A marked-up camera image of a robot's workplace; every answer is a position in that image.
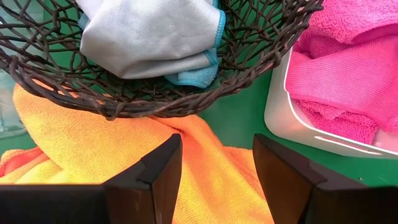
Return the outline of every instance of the blue microfiber cloth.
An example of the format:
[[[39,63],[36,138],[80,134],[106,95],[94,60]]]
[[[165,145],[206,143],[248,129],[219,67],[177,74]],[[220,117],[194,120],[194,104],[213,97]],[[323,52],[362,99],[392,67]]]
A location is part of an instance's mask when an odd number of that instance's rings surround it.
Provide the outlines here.
[[[213,1],[213,6],[218,6],[218,0]],[[217,47],[220,45],[225,27],[225,13],[221,13],[220,23],[218,25],[217,35],[215,37],[215,47],[205,51],[205,55],[210,62],[210,66],[180,72],[172,75],[166,75],[165,78],[174,85],[190,85],[199,88],[207,88],[215,79],[218,72]]]
[[[207,88],[216,77],[218,71],[217,49],[213,48],[207,50],[205,54],[211,66],[173,75],[166,75],[165,78],[174,85],[190,85],[199,88]]]

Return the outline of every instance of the white plastic bin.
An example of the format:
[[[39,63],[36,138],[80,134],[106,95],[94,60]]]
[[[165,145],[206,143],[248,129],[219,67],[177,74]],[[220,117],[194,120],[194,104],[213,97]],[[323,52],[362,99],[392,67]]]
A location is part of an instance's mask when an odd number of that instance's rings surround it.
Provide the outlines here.
[[[285,80],[291,54],[292,49],[282,58],[281,64],[274,69],[272,74],[264,114],[266,125],[271,132],[278,137],[342,156],[398,159],[398,138],[381,138],[382,141],[389,141],[388,145],[396,146],[395,152],[314,128],[299,107],[292,102],[286,91]]]

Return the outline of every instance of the wicker basket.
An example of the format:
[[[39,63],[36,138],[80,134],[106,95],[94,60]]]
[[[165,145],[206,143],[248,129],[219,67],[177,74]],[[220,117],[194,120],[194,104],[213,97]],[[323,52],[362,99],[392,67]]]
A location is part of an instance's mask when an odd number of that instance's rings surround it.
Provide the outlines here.
[[[31,2],[43,7],[44,21],[27,12]],[[221,0],[226,28],[218,49],[218,75],[206,90],[175,86],[164,77],[122,80],[80,53],[81,10],[74,0],[0,0],[2,9],[17,22],[0,17],[0,69],[5,69],[29,93],[75,110],[98,113],[108,120],[142,116],[181,117],[199,113],[219,97],[249,87],[278,66],[308,27],[322,0]],[[22,35],[19,30],[29,35]],[[4,35],[10,31],[14,35]],[[32,55],[28,47],[40,49]],[[11,49],[17,55],[7,54]]]

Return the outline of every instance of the pink towel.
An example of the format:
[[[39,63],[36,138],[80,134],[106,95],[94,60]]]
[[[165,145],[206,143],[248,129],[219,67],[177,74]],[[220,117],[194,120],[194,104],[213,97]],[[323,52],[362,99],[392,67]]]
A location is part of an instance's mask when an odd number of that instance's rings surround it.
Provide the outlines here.
[[[315,127],[372,144],[398,133],[398,0],[325,0],[294,47],[286,89]]]

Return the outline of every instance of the yellow towel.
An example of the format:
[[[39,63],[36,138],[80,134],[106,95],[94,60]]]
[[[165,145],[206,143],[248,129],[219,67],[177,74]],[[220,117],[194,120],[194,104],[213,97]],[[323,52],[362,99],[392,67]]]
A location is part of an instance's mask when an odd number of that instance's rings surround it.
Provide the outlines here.
[[[43,154],[1,177],[2,183],[102,183],[180,133],[182,178],[173,223],[273,223],[252,152],[224,147],[197,116],[107,121],[19,86],[14,102]]]

